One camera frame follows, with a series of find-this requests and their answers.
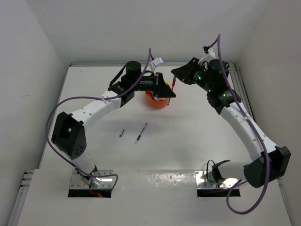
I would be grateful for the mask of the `red pen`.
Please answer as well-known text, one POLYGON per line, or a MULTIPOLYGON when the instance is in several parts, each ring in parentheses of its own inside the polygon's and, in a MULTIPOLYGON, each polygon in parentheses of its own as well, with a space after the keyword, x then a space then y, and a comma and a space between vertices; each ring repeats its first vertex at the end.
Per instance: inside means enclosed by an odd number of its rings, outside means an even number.
MULTIPOLYGON (((175 87, 175 83, 176 83, 176 76, 173 76, 173 81, 172 81, 172 86, 171 86, 171 90, 173 91, 174 87, 175 87)), ((171 97, 169 98, 168 102, 167 102, 167 106, 169 106, 171 101, 171 97)))

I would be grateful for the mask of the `blue pen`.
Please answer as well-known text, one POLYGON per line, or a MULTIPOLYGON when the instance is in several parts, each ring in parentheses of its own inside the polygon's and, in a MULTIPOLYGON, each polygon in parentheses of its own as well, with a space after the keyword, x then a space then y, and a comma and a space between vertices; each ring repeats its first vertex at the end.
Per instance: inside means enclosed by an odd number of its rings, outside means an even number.
POLYGON ((140 140, 141 135, 142 135, 142 133, 144 132, 144 130, 146 129, 147 125, 148 125, 148 123, 145 123, 144 127, 142 128, 140 134, 138 135, 138 137, 137 137, 137 139, 136 139, 136 141, 135 141, 135 145, 136 145, 136 144, 138 143, 138 141, 140 140))

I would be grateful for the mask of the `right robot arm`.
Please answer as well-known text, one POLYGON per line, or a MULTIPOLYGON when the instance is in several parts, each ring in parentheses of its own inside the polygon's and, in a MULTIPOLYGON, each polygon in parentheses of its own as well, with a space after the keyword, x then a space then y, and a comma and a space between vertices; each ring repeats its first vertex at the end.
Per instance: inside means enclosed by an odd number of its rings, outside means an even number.
POLYGON ((216 182, 237 178, 259 188, 285 174, 291 157, 289 149, 279 147, 264 134, 246 111, 239 95, 227 85, 226 62, 213 59, 199 64, 194 57, 171 73, 181 82, 197 84, 207 92, 211 107, 234 129, 249 152, 252 161, 244 166, 230 164, 228 160, 215 164, 212 176, 216 182))

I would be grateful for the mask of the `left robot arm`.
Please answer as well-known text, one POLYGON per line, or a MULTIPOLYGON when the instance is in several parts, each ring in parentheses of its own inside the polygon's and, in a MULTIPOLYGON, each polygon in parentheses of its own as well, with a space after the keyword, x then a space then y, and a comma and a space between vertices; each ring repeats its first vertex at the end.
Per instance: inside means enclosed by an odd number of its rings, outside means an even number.
POLYGON ((176 95, 165 83, 163 74, 156 72, 161 58, 151 61, 150 75, 137 61, 127 62, 109 83, 108 89, 95 101, 72 113, 58 114, 51 137, 52 143, 71 160, 71 164, 83 177, 90 179, 97 167, 85 149, 86 132, 105 115, 127 104, 136 91, 151 92, 156 98, 174 98, 176 95))

